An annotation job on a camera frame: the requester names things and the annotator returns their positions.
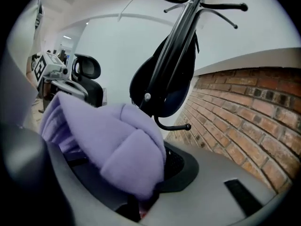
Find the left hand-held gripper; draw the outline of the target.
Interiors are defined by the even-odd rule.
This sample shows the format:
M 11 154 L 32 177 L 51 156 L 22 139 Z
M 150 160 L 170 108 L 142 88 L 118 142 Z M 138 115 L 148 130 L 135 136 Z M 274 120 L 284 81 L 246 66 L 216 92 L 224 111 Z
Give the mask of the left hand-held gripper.
M 38 90 L 44 81 L 51 81 L 56 92 L 62 91 L 83 101 L 88 97 L 84 87 L 68 80 L 68 68 L 55 54 L 41 52 L 32 73 Z

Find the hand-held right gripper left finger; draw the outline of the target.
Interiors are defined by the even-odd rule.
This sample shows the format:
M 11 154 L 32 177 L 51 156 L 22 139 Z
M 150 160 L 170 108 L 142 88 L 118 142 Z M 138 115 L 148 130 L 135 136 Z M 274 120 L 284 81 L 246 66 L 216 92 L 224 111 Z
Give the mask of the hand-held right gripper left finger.
M 106 183 L 82 153 L 63 154 L 23 126 L 35 92 L 2 54 L 2 223 L 136 224 L 137 200 Z

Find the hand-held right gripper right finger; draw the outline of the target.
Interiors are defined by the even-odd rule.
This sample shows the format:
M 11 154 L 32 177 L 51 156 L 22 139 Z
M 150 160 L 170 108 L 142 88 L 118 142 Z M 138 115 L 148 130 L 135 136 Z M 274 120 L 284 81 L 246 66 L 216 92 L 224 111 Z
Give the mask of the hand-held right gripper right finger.
M 288 191 L 276 194 L 229 158 L 179 143 L 165 145 L 198 163 L 196 177 L 179 192 L 162 192 L 143 226 L 270 226 Z

